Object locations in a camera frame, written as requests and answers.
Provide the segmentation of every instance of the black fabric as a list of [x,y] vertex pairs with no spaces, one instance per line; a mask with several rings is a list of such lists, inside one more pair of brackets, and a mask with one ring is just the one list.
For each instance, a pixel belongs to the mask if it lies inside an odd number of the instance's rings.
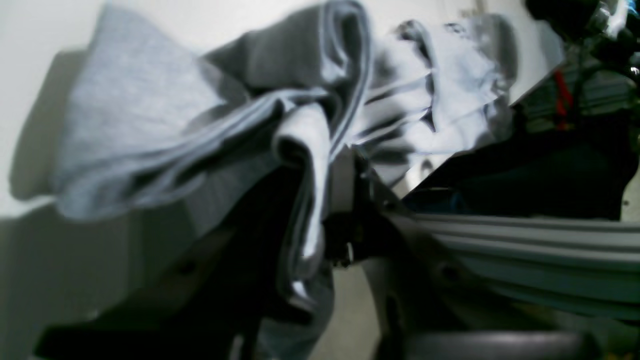
[[622,110],[584,117],[576,131],[518,136],[454,157],[404,203],[419,213],[619,220],[638,166],[629,126]]

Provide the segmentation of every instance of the gray fabric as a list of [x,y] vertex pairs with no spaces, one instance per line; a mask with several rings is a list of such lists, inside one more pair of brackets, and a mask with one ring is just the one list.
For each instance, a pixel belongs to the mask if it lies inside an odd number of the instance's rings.
[[204,234],[273,169],[302,168],[277,288],[317,325],[299,333],[302,344],[279,336],[291,333],[287,324],[266,320],[260,339],[274,356],[304,359],[332,309],[330,272],[317,274],[328,166],[371,62],[354,1],[304,9],[202,57],[107,5],[67,104],[52,179],[58,210],[92,221],[184,198]]
[[220,165],[194,170],[199,161],[317,101],[335,156],[367,86],[369,42],[362,7],[331,1],[199,58],[106,6],[67,106],[59,211],[98,220],[183,198]]

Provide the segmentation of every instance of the floor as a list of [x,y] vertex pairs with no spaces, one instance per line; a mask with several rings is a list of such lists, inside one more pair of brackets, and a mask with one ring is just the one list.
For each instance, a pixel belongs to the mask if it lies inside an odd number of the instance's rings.
[[[640,171],[627,186],[622,220],[640,222]],[[335,311],[311,360],[371,360],[380,330],[365,275],[359,266],[354,266],[336,270],[334,276]],[[613,348],[625,346],[638,337],[638,329],[608,319],[585,318],[556,311],[549,316],[563,327],[591,330],[599,342]]]

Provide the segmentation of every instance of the blue object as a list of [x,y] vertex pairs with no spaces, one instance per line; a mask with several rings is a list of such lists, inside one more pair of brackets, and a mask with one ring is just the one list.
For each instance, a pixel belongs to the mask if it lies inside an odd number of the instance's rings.
[[636,0],[627,0],[627,4],[629,6],[629,12],[634,14],[635,17],[640,17],[636,10]]

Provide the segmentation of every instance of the crumpled fabric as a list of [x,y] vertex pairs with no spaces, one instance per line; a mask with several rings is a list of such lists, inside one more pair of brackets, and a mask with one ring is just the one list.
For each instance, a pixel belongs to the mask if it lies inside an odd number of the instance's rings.
[[511,136],[508,95],[518,62],[501,16],[444,25],[409,20],[376,45],[382,56],[351,142],[385,184],[394,186],[434,155]]
[[[276,286],[315,313],[317,339],[333,302],[331,286],[314,299],[327,282],[317,276],[326,178],[369,84],[370,34],[359,3],[329,1],[197,56],[106,5],[67,104],[58,211],[94,221],[186,198],[201,235],[276,167],[300,168]],[[261,333],[287,326],[265,320]],[[277,357],[296,346],[260,338]]]

